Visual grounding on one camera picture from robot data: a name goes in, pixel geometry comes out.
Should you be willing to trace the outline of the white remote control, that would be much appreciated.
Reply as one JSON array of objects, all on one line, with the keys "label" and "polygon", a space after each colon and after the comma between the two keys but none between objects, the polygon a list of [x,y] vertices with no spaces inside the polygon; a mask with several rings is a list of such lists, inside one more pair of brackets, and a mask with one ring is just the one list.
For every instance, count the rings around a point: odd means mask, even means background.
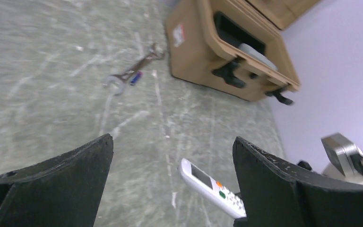
[{"label": "white remote control", "polygon": [[247,217],[241,198],[189,160],[183,158],[178,166],[178,171],[188,186],[227,215],[234,219]]}]

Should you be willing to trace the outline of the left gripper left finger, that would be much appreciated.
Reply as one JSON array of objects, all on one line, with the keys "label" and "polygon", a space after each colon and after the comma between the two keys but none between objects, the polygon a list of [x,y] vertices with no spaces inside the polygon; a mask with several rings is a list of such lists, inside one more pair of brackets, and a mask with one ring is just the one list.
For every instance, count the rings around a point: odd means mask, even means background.
[{"label": "left gripper left finger", "polygon": [[104,134],[79,148],[0,175],[0,227],[92,227],[113,157]]}]

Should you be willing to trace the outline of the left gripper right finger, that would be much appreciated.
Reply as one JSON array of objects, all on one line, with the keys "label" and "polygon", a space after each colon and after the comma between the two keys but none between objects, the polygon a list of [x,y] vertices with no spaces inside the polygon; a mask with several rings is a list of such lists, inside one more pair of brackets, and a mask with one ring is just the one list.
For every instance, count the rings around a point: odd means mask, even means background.
[{"label": "left gripper right finger", "polygon": [[363,227],[363,185],[306,170],[242,137],[233,163],[246,211],[236,227]]}]

